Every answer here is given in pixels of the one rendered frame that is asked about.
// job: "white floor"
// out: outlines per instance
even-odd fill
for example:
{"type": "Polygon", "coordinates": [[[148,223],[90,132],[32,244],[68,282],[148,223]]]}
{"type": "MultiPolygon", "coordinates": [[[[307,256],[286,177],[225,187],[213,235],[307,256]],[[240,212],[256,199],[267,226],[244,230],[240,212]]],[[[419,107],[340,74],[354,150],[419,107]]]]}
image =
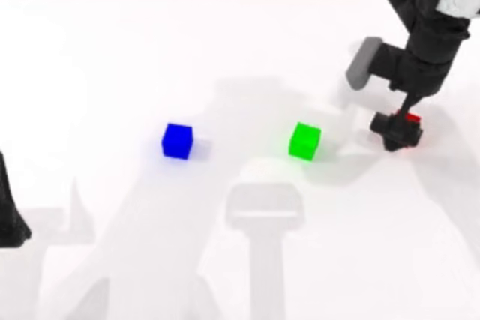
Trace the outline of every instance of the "white floor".
{"type": "Polygon", "coordinates": [[[34,232],[0,251],[0,319],[480,319],[477,24],[420,146],[388,154],[368,126],[402,94],[344,79],[363,37],[404,44],[386,0],[0,14],[0,148],[34,232]],[[188,162],[161,156],[175,121],[188,162]],[[298,121],[323,129],[313,163],[288,156],[298,121]]]}

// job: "green cube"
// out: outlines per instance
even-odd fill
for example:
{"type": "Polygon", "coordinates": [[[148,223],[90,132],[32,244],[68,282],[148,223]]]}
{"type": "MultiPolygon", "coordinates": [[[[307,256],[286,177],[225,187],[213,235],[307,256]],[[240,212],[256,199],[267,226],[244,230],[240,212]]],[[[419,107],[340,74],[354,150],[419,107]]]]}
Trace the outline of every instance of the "green cube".
{"type": "Polygon", "coordinates": [[[298,123],[289,145],[289,155],[312,161],[320,144],[322,130],[303,123],[298,123]]]}

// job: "blue cube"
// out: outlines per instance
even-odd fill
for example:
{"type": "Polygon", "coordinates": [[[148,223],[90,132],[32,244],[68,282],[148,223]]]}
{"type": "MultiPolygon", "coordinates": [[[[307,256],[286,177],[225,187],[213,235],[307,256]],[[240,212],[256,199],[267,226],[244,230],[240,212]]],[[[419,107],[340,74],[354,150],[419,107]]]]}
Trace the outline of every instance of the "blue cube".
{"type": "Polygon", "coordinates": [[[187,160],[194,145],[192,127],[168,124],[162,139],[163,155],[187,160]]]}

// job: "dog's ear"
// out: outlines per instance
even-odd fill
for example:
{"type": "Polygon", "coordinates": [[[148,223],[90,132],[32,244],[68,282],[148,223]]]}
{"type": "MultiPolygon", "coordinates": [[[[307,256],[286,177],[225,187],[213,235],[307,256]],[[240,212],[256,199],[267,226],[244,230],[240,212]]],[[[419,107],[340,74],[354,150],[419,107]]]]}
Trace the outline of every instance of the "dog's ear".
{"type": "Polygon", "coordinates": [[[98,280],[65,320],[107,320],[110,280],[98,280]]]}

